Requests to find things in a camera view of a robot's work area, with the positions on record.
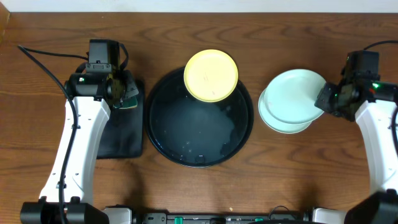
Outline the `green yellow sponge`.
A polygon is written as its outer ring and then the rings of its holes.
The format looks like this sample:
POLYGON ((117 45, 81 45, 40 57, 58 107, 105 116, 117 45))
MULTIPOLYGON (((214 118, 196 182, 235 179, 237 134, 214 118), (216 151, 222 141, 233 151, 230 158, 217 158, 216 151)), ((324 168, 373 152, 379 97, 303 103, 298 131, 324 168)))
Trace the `green yellow sponge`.
POLYGON ((135 96, 131 98, 121 98, 117 103, 113 105, 114 109, 119 109, 119 110, 128 110, 132 108, 137 107, 137 98, 135 96))

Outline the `mint plate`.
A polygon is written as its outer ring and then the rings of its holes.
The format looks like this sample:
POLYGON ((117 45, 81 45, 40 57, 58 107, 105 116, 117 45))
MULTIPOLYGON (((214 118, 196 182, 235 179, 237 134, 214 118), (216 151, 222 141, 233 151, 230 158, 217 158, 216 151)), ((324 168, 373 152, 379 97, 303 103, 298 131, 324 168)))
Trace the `mint plate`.
POLYGON ((289 124, 285 123, 282 121, 279 121, 278 119, 274 118, 273 115, 268 111, 265 105, 265 92, 266 89, 263 90, 259 97, 258 101, 258 111, 260 114, 261 119, 263 122, 273 129, 274 131, 277 131, 279 133, 283 134, 296 134, 299 133, 305 129, 307 129, 310 125, 311 122, 309 123, 303 123, 303 124, 289 124))
POLYGON ((309 123, 323 114, 315 102, 325 84, 326 80, 311 70, 288 70, 271 80, 262 102, 271 116, 281 122, 309 123))

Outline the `yellow plate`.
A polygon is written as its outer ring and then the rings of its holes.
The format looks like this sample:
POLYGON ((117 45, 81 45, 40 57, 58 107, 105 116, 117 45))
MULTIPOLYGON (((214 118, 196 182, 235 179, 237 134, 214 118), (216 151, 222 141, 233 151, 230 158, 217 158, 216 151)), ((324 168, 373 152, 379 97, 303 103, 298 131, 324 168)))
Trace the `yellow plate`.
POLYGON ((196 99, 214 103, 227 98, 238 83, 236 62, 227 53, 202 50, 192 56, 183 70, 183 81, 196 99))

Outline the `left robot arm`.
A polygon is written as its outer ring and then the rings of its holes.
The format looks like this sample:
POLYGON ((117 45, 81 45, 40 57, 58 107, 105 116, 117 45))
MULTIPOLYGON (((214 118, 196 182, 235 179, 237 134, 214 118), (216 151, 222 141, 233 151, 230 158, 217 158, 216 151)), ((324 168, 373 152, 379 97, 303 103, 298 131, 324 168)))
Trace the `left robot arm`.
POLYGON ((74 73, 66 82, 65 124, 57 156, 37 202, 22 205, 22 223, 135 223, 133 210, 93 206, 93 175, 111 108, 133 83, 129 72, 74 73))

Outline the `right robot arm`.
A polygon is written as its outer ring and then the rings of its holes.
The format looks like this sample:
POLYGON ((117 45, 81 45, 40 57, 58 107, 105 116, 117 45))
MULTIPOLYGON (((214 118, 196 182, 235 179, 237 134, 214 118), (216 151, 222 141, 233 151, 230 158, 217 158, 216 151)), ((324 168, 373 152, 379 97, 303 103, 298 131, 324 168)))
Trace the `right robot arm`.
POLYGON ((348 212, 316 208, 314 223, 397 223, 397 85, 327 83, 315 105, 358 124, 370 176, 370 196, 348 212))

